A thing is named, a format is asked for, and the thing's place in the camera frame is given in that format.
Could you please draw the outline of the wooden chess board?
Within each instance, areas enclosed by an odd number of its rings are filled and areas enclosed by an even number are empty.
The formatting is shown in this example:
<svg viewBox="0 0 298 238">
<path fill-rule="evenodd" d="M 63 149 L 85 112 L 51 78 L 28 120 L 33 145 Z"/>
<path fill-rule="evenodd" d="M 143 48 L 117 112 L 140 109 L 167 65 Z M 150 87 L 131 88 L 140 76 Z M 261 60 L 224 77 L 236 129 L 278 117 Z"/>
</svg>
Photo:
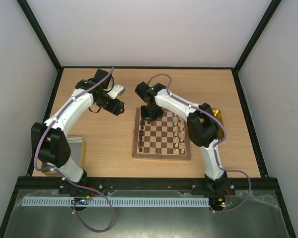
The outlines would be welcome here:
<svg viewBox="0 0 298 238">
<path fill-rule="evenodd" d="M 190 139 L 186 122 L 184 122 L 186 153 L 185 155 L 174 154 L 172 114 L 173 112 L 164 110 L 163 116 L 156 121 L 145 121 L 144 146 L 143 151 L 139 152 L 139 130 L 142 119 L 141 109 L 136 108 L 133 158 L 178 161 L 189 161 L 191 159 Z"/>
</svg>

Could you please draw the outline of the gold tin with dark pieces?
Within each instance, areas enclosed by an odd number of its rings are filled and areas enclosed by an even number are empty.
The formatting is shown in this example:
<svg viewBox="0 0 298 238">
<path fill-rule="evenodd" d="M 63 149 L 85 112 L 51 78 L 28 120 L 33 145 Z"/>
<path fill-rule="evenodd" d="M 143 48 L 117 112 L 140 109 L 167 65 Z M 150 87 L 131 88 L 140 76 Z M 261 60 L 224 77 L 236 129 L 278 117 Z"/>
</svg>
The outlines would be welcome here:
<svg viewBox="0 0 298 238">
<path fill-rule="evenodd" d="M 220 109 L 215 109 L 215 108 L 212 108 L 212 111 L 213 111 L 213 114 L 214 114 L 214 117 L 222 124 L 224 125 L 223 123 L 223 118 L 222 118 L 222 113 L 220 111 Z M 219 140 L 222 140 L 224 138 L 224 131 L 222 129 L 221 126 L 219 126 L 219 124 L 217 124 L 219 129 L 218 129 L 218 136 L 219 136 Z"/>
</svg>

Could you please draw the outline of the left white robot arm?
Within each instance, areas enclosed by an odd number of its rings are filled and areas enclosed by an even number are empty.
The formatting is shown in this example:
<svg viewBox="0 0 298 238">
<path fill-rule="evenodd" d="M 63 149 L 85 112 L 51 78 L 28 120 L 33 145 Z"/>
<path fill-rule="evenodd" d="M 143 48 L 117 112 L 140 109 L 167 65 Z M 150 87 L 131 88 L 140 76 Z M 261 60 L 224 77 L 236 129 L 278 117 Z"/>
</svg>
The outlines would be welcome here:
<svg viewBox="0 0 298 238">
<path fill-rule="evenodd" d="M 71 148 L 67 136 L 79 117 L 92 105 L 97 105 L 118 116 L 124 112 L 124 102 L 117 96 L 125 88 L 115 84 L 113 71 L 97 70 L 91 79 L 79 81 L 65 104 L 43 123 L 34 123 L 31 128 L 31 146 L 34 168 L 39 171 L 37 161 L 47 164 L 63 179 L 78 183 L 85 171 L 71 158 Z"/>
</svg>

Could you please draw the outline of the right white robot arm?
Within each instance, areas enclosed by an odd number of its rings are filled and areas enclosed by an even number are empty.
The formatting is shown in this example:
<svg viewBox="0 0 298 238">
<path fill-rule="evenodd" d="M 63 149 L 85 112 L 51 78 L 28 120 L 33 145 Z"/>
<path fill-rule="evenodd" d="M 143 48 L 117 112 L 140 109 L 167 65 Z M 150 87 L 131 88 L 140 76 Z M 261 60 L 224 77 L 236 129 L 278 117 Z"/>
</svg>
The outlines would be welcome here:
<svg viewBox="0 0 298 238">
<path fill-rule="evenodd" d="M 141 106 L 143 120 L 155 121 L 163 116 L 163 109 L 167 109 L 186 121 L 189 139 L 200 148 L 204 159 L 207 190 L 212 194 L 222 191 L 227 172 L 218 152 L 221 123 L 215 118 L 211 106 L 189 102 L 160 83 L 150 87 L 141 82 L 136 86 L 135 93 L 145 102 Z"/>
</svg>

